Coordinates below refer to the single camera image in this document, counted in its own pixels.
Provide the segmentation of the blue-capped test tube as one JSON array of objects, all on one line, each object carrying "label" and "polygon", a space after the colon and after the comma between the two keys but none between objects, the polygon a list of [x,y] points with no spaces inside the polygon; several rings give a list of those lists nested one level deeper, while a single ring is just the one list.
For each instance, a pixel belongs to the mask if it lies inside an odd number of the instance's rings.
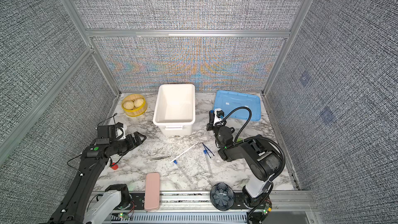
[{"label": "blue-capped test tube", "polygon": [[208,167],[209,175],[211,177],[213,177],[213,172],[212,172],[211,164],[210,164],[210,156],[209,156],[207,150],[204,150],[204,156],[205,156],[205,161],[206,161],[206,164],[207,164],[207,167]]},{"label": "blue-capped test tube", "polygon": [[192,184],[193,183],[192,179],[188,176],[186,171],[183,169],[183,167],[181,167],[181,165],[177,162],[177,160],[174,160],[173,163],[181,172],[181,174],[188,180],[188,182]]}]

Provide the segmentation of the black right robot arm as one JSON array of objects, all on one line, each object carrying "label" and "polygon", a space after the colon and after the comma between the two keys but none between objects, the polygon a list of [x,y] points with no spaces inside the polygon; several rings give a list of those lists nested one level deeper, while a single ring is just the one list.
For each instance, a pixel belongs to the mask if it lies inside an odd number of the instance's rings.
[{"label": "black right robot arm", "polygon": [[227,127],[213,110],[209,112],[206,130],[213,133],[218,154],[223,161],[246,161],[253,177],[243,187],[243,202],[249,208],[258,206],[263,199],[268,198],[273,181],[285,168],[286,156],[282,148],[261,135],[235,142],[235,129]]}]

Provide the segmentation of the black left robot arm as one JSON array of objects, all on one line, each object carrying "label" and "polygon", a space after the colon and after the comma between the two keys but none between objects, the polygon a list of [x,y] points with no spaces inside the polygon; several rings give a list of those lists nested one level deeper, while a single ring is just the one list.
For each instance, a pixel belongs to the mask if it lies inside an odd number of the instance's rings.
[{"label": "black left robot arm", "polygon": [[116,134],[98,134],[81,155],[78,172],[49,224],[101,224],[116,208],[131,203],[126,184],[109,186],[91,210],[87,206],[102,171],[113,155],[126,155],[140,146],[147,137],[139,132],[125,138]]}]

